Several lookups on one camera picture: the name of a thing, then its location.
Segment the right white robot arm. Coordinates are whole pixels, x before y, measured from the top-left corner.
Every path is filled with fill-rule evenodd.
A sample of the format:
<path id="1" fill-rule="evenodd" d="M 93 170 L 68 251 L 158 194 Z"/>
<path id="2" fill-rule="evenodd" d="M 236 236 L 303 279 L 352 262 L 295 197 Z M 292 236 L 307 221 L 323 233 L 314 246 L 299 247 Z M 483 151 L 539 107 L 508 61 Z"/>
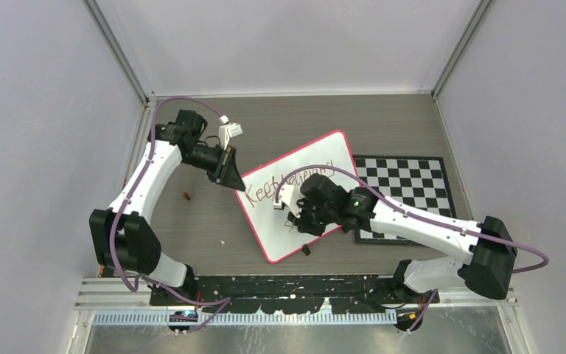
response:
<path id="1" fill-rule="evenodd" d="M 301 186 L 281 187 L 273 207 L 288 208 L 287 219 L 300 233 L 321 236 L 328 225 L 336 224 L 345 232 L 396 235 L 442 252 L 442 258 L 399 263 L 391 293 L 400 302 L 460 286 L 495 300 L 505 299 L 509 292 L 517 248 L 498 218 L 487 216 L 478 223 L 435 215 L 386 198 L 371 187 L 345 190 L 317 173 Z"/>

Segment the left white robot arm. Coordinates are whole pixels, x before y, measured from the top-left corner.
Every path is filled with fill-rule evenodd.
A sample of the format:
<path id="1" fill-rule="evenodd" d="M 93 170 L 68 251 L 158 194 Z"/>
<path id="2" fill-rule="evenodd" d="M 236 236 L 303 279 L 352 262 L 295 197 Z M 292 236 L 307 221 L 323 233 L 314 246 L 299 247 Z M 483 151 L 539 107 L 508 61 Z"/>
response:
<path id="1" fill-rule="evenodd" d="M 116 274 L 151 280 L 159 296 L 169 295 L 179 305 L 195 299 L 198 286 L 193 268 L 162 251 L 150 220 L 165 184 L 181 164 L 204 171 L 212 183 L 245 190 L 236 165 L 237 150 L 229 143 L 242 134 L 242 127 L 225 115 L 219 121 L 213 146 L 202 136 L 208 122 L 195 111 L 180 110 L 175 121 L 155 124 L 144 155 L 119 196 L 106 209 L 95 209 L 89 218 L 101 266 Z"/>

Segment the black white checkerboard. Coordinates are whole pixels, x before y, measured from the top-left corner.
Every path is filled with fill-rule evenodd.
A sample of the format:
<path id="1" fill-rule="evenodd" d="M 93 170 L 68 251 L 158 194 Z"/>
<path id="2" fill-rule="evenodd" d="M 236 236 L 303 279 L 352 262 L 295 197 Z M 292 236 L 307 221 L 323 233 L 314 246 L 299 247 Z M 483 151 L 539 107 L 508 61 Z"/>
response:
<path id="1" fill-rule="evenodd" d="M 358 176 L 386 197 L 410 207 L 456 218 L 441 157 L 354 155 Z"/>

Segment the pink framed whiteboard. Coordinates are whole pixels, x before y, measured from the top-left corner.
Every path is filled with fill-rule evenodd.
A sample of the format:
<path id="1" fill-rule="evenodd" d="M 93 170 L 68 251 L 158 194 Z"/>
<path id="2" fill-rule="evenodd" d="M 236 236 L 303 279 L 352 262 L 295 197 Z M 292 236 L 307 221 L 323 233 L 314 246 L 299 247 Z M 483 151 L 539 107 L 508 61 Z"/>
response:
<path id="1" fill-rule="evenodd" d="M 320 238 L 300 233 L 287 217 L 297 211 L 296 201 L 303 197 L 300 186 L 313 174 L 326 176 L 345 191 L 359 183 L 338 171 L 337 167 L 357 175 L 348 139 L 343 131 L 332 131 L 295 150 L 246 173 L 245 191 L 236 191 L 265 259 L 279 263 Z"/>

